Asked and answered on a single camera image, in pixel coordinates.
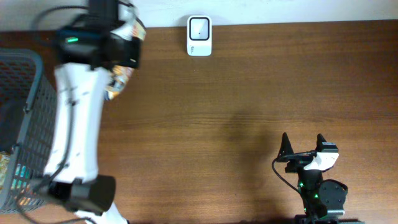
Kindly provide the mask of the cream snack bag blue label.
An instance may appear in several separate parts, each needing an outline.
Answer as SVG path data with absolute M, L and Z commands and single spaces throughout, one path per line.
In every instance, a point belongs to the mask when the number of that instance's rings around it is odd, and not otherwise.
M 117 60 L 109 71 L 109 81 L 104 89 L 105 100 L 122 93 L 135 70 L 139 68 L 141 47 L 146 37 L 146 27 L 138 18 L 136 7 L 129 3 L 120 7 L 122 24 L 110 34 L 116 39 Z

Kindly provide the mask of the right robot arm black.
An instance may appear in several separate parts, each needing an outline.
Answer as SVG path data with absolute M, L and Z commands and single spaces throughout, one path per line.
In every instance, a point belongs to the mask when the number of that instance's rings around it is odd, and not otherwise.
M 316 148 L 305 152 L 294 152 L 287 133 L 282 134 L 280 149 L 271 167 L 276 176 L 302 199 L 304 214 L 296 215 L 294 223 L 361 223 L 360 220 L 341 219 L 345 214 L 348 186 L 323 178 L 323 173 L 333 168 L 338 157 L 336 144 L 328 142 L 322 134 L 317 135 Z M 296 186 L 277 172 L 275 163 L 284 163 L 285 173 L 298 175 Z

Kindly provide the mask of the white barcode scanner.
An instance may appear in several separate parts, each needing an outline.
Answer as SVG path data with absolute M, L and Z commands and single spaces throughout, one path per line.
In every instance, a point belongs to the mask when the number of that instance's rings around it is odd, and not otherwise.
M 207 57 L 212 53 L 212 27 L 209 16 L 194 15 L 187 19 L 187 54 Z

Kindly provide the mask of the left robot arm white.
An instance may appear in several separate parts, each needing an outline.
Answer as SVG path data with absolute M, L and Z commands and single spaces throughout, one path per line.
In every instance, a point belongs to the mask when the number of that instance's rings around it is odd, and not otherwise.
M 89 1 L 48 43 L 59 64 L 55 130 L 44 173 L 29 192 L 87 223 L 126 223 L 116 179 L 98 172 L 103 104 L 139 67 L 146 28 L 131 1 Z

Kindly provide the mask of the grey plastic mesh basket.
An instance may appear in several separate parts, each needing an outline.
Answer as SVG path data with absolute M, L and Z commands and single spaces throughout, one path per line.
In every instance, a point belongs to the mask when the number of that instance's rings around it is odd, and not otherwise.
M 28 49 L 1 49 L 1 213 L 31 211 L 36 195 L 17 196 L 42 176 L 53 141 L 57 94 L 42 58 Z

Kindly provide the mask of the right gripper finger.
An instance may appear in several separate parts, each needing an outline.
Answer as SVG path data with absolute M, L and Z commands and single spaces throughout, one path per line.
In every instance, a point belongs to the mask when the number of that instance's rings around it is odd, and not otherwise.
M 324 149 L 323 143 L 326 142 L 325 138 L 322 134 L 317 134 L 317 146 L 315 148 L 316 151 L 322 151 Z
M 282 134 L 281 145 L 278 153 L 278 158 L 290 156 L 294 153 L 287 133 Z

